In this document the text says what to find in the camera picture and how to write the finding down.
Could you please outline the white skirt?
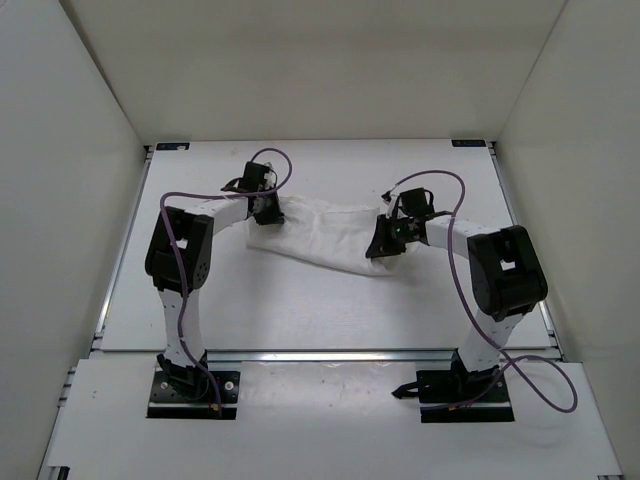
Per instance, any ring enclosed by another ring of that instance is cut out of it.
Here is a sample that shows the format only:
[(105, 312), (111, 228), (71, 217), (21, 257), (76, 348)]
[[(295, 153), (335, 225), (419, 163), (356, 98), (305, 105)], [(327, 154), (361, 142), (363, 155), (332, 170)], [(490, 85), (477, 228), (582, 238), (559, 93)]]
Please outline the white skirt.
[(389, 276), (404, 263), (401, 256), (368, 259), (379, 209), (333, 204), (303, 196), (282, 196), (281, 225), (246, 224), (246, 245), (321, 267), (364, 276)]

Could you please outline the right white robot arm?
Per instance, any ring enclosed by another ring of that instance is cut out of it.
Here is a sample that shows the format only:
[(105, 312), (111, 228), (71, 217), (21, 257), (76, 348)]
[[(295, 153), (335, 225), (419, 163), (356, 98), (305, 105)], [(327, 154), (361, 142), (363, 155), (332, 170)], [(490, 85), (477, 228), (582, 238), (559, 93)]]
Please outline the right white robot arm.
[(515, 326), (548, 294), (548, 285), (527, 230), (520, 225), (491, 229), (438, 212), (434, 195), (424, 188), (382, 195), (387, 212), (376, 220), (366, 250), (368, 259), (402, 255), (411, 243), (447, 251), (468, 261), (477, 311), (454, 361), (461, 365), (448, 376), (449, 391), (471, 400), (484, 388), (482, 373), (497, 368)]

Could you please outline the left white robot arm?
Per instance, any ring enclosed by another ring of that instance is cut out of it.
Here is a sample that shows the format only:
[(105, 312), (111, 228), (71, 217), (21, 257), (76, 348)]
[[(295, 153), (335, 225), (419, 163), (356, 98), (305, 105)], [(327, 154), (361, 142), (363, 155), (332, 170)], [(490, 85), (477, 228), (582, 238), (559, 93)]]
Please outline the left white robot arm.
[(259, 225), (283, 224), (277, 191), (272, 165), (249, 161), (243, 175), (218, 195), (174, 191), (160, 197), (144, 267), (165, 315), (167, 345), (158, 363), (185, 397), (197, 398), (209, 385), (199, 291), (211, 272), (213, 239), (249, 219)]

